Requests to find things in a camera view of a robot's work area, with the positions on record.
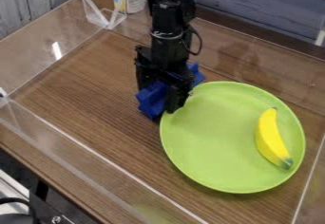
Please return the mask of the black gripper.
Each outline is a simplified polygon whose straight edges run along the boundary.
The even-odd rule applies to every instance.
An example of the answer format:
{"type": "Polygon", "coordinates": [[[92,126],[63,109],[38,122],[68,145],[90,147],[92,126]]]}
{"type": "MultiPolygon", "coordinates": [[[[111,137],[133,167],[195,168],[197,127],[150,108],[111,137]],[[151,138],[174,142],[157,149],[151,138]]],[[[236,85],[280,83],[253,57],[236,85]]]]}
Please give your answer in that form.
{"type": "Polygon", "coordinates": [[[167,84],[165,111],[170,114],[185,106],[194,81],[187,68],[190,46],[190,31],[179,34],[153,31],[151,46],[137,46],[138,89],[142,90],[155,81],[167,84]]]}

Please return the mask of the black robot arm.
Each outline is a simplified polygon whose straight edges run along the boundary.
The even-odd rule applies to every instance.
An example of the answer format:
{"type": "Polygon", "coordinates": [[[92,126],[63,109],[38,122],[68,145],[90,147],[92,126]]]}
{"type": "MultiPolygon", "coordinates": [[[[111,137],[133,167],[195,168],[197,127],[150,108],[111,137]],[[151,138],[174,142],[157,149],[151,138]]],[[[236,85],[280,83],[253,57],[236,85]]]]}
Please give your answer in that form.
{"type": "Polygon", "coordinates": [[[194,0],[147,0],[153,26],[151,46],[137,46],[138,89],[153,82],[167,84],[163,110],[174,113],[185,106],[194,83],[187,68],[189,55],[197,55],[191,48],[195,17],[194,0]]]}

